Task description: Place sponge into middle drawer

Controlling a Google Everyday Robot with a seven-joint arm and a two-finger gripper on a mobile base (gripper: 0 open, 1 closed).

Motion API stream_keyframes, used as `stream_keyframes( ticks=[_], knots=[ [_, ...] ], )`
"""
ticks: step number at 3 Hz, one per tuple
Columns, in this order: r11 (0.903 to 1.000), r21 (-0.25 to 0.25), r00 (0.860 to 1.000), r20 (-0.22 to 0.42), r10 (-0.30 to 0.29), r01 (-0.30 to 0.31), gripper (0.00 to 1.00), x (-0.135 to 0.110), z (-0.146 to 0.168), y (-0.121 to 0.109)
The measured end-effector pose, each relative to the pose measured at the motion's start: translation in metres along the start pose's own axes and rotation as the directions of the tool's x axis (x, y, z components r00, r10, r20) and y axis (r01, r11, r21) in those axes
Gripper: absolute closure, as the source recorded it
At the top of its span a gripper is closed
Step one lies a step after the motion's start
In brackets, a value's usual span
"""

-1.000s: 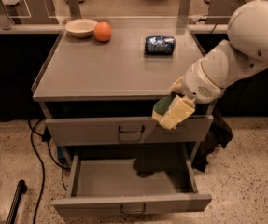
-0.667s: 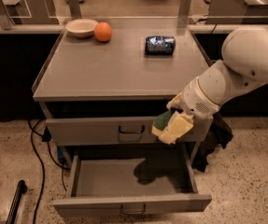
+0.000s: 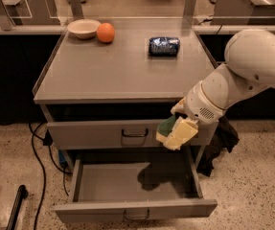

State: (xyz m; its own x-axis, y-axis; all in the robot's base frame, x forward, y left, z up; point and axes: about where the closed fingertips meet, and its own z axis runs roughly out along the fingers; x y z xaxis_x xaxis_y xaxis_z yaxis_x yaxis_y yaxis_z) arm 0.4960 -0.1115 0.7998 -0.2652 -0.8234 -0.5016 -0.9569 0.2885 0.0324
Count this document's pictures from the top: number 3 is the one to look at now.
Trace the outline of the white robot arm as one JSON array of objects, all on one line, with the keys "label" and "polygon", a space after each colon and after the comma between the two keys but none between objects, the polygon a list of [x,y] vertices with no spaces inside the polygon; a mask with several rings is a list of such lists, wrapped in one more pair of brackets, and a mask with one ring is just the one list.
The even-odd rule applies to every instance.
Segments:
[{"label": "white robot arm", "polygon": [[243,30],[227,42],[225,61],[199,81],[172,108],[172,117],[159,126],[156,139],[169,150],[197,135],[201,125],[210,125],[232,105],[268,88],[275,89],[275,34],[259,29]]}]

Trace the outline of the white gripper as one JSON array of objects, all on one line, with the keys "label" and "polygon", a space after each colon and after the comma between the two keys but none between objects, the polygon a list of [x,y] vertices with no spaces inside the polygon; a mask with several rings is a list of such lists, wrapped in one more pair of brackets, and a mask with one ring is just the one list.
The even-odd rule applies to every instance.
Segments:
[{"label": "white gripper", "polygon": [[[203,125],[209,125],[222,117],[225,111],[207,99],[200,81],[188,92],[185,99],[182,98],[172,107],[171,114],[175,113],[185,113],[191,119],[198,120]],[[179,150],[182,145],[197,135],[197,122],[190,118],[179,117],[175,121],[171,133],[163,142],[165,148]]]}]

